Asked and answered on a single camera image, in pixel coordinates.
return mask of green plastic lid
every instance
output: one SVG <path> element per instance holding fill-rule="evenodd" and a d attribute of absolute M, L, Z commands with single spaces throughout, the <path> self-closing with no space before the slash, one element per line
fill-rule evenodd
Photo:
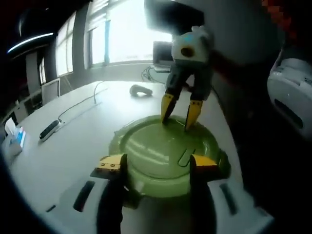
<path fill-rule="evenodd" d="M 129 185 L 141 195 L 174 197 L 190 191 L 192 154 L 220 161 L 214 136 L 197 123 L 184 131 L 185 119 L 171 117 L 164 125 L 160 116 L 132 122 L 115 132 L 109 154 L 128 155 Z"/>

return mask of tissue box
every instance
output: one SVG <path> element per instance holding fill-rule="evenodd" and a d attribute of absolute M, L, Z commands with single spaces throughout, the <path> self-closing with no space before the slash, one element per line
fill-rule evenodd
<path fill-rule="evenodd" d="M 16 156 L 22 152 L 25 142 L 26 132 L 21 127 L 15 136 L 12 136 L 9 143 L 9 154 L 10 156 Z"/>

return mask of white desk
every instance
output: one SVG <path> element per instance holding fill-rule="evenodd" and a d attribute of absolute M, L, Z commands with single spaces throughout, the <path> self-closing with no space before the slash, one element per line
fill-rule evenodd
<path fill-rule="evenodd" d="M 46 142 L 38 144 L 41 131 L 64 110 L 92 96 L 97 83 L 47 103 L 20 123 L 27 133 L 25 146 L 10 169 L 22 194 L 38 213 L 57 204 L 64 190 L 82 176 L 88 176 L 99 159 L 108 155 L 114 131 L 131 121 L 160 114 L 165 91 L 162 84 L 108 81 L 97 88 L 97 92 L 106 89 L 97 95 L 101 104 L 95 106 L 93 98 L 90 98 L 69 110 L 61 117 L 67 124 Z M 129 89 L 133 84 L 152 89 L 153 96 L 130 96 Z M 182 92 L 173 115 L 186 117 L 189 100 L 190 94 Z M 231 177 L 242 182 L 234 141 L 214 94 L 204 103 L 198 121 L 213 133 L 220 148 L 227 153 L 232 166 Z"/>

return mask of office chair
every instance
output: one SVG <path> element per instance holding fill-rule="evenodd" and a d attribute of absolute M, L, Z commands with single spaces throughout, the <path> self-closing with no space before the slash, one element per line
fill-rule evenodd
<path fill-rule="evenodd" d="M 48 102 L 60 97 L 60 79 L 57 78 L 49 83 L 42 85 L 42 104 L 45 105 Z"/>

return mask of white chair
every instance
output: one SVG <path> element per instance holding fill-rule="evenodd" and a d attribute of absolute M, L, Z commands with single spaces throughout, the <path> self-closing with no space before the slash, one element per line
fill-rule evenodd
<path fill-rule="evenodd" d="M 60 79 L 57 78 L 49 83 L 42 85 L 42 104 L 45 105 L 48 102 L 60 97 Z"/>

